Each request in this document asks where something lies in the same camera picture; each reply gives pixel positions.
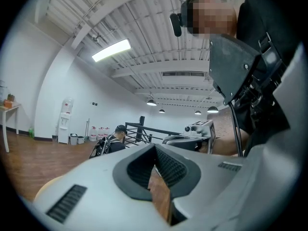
ceiling light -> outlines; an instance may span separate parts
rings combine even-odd
[[[156,106],[157,105],[153,99],[149,100],[146,104],[150,105],[150,106]]]
[[[212,106],[207,110],[208,113],[218,113],[218,108]]]
[[[125,40],[122,40],[122,41],[120,41],[116,44],[113,44],[113,45],[101,50],[100,52],[93,55],[92,58],[94,59],[94,61],[98,62],[101,59],[104,59],[108,56],[119,53],[121,51],[128,50],[130,48],[131,48],[131,46],[129,44],[129,41],[127,39],[125,39]]]

trash can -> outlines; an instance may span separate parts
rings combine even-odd
[[[83,136],[78,136],[78,141],[77,141],[77,143],[78,144],[83,144],[85,142],[85,137],[83,137]]]
[[[77,134],[71,133],[70,141],[71,141],[71,144],[72,144],[72,145],[77,145],[77,139],[78,139]]]

person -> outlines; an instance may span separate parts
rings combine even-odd
[[[238,16],[234,7],[219,0],[186,0],[181,5],[181,21],[194,36],[209,37],[210,34],[228,34],[260,51],[259,40],[270,36],[278,54],[289,65],[300,43],[296,30],[300,6],[296,0],[245,0]],[[266,67],[261,59],[258,68]],[[235,106],[245,156],[250,149],[264,144],[275,133],[288,128],[288,122],[275,104],[270,113],[255,123],[251,117],[250,100],[242,100]],[[214,154],[237,154],[233,134],[216,139]]]
[[[109,153],[125,149],[125,145],[123,144],[122,140],[124,139],[126,134],[126,127],[124,125],[119,125],[115,129],[115,133],[107,137],[110,140]]]

black cap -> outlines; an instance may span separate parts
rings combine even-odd
[[[127,133],[126,127],[125,127],[124,125],[119,125],[119,126],[117,126],[116,129],[115,129],[115,131],[116,131],[116,132],[122,131],[122,132]]]

vent grille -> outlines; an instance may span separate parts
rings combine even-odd
[[[218,167],[237,172],[242,168],[242,165],[222,162],[221,164],[218,165]]]
[[[204,77],[204,72],[189,72],[189,71],[182,71],[182,72],[163,72],[163,76],[197,76],[197,77]]]
[[[71,211],[77,205],[82,195],[86,191],[86,187],[74,185],[64,196],[53,206],[47,215],[60,223],[64,223]]]

